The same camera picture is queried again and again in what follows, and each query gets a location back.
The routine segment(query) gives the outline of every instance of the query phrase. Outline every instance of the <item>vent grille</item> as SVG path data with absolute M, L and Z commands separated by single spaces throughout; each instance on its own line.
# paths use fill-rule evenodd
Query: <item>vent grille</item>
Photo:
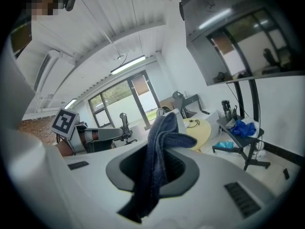
M 51 57 L 49 56 L 49 54 L 47 54 L 47 56 L 45 57 L 44 61 L 42 62 L 42 65 L 41 65 L 41 67 L 39 69 L 39 72 L 38 72 L 38 75 L 37 75 L 37 78 L 36 78 L 36 82 L 35 82 L 35 85 L 34 85 L 34 91 L 37 91 L 39 81 L 41 79 L 41 76 L 42 76 L 42 74 L 43 74 L 43 72 L 44 72 L 48 62 L 50 61 L 50 58 Z
M 244 218 L 249 217 L 261 209 L 237 182 L 227 184 L 224 187 L 230 194 Z

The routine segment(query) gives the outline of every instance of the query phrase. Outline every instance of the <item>blue towel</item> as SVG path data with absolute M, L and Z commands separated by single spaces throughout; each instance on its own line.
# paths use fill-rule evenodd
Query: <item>blue towel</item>
M 159 201 L 160 187 L 168 183 L 163 156 L 167 147 L 193 147 L 197 140 L 178 132 L 177 117 L 174 113 L 158 116 L 148 135 L 146 156 L 142 175 L 138 182 L 135 204 L 138 215 L 149 215 Z
M 245 124 L 241 120 L 235 122 L 235 126 L 230 130 L 234 135 L 241 135 L 243 137 L 254 135 L 256 128 L 254 123 Z

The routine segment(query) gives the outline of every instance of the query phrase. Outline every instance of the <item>ceiling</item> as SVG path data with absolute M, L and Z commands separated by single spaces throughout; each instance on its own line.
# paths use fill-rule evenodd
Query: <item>ceiling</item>
M 65 101 L 77 98 L 108 77 L 126 56 L 128 62 L 162 50 L 168 2 L 76 0 L 72 11 L 57 10 L 52 16 L 40 16 L 31 24 L 32 41 L 17 59 L 20 69 L 34 86 L 48 51 L 55 49 L 73 57 L 76 66 L 56 95 Z M 117 60 L 120 54 L 124 58 Z M 33 113 L 36 105 L 37 100 L 33 100 L 27 113 Z

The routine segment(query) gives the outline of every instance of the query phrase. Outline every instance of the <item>white floor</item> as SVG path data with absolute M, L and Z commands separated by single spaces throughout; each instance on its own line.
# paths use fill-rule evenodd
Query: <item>white floor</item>
M 209 140 L 201 148 L 202 153 L 224 158 L 243 169 L 244 159 L 240 154 L 228 153 L 219 150 L 215 150 L 215 154 L 213 153 L 212 146 L 219 141 L 233 142 L 233 140 L 229 137 L 227 133 L 222 133 L 221 136 Z M 246 153 L 246 155 L 248 155 L 249 153 L 249 148 L 250 146 L 244 148 L 244 152 Z M 297 173 L 300 169 L 300 166 L 291 163 L 290 161 L 285 160 L 279 156 L 276 156 L 268 151 L 266 151 L 266 155 L 264 157 L 258 160 L 269 161 L 271 165 L 268 169 L 265 169 L 265 167 L 249 165 L 246 172 L 252 175 L 257 180 L 261 181 L 263 184 L 265 184 L 276 196 L 280 195 L 281 193 L 287 191 L 290 188 L 295 178 L 297 177 Z M 288 180 L 285 179 L 283 173 L 283 170 L 285 168 L 287 168 L 290 176 Z

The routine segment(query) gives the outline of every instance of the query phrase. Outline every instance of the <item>yellow table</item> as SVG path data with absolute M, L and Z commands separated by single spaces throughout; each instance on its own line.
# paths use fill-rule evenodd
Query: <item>yellow table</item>
M 197 139 L 197 144 L 195 147 L 190 148 L 190 150 L 194 151 L 200 151 L 200 148 L 206 143 L 207 140 L 209 140 L 211 135 L 211 125 L 208 121 L 198 118 L 188 118 L 184 119 L 184 122 L 190 123 L 190 126 L 196 125 L 196 122 L 190 122 L 190 120 L 199 120 L 200 125 L 197 125 L 193 128 L 186 128 L 186 133 L 194 138 Z

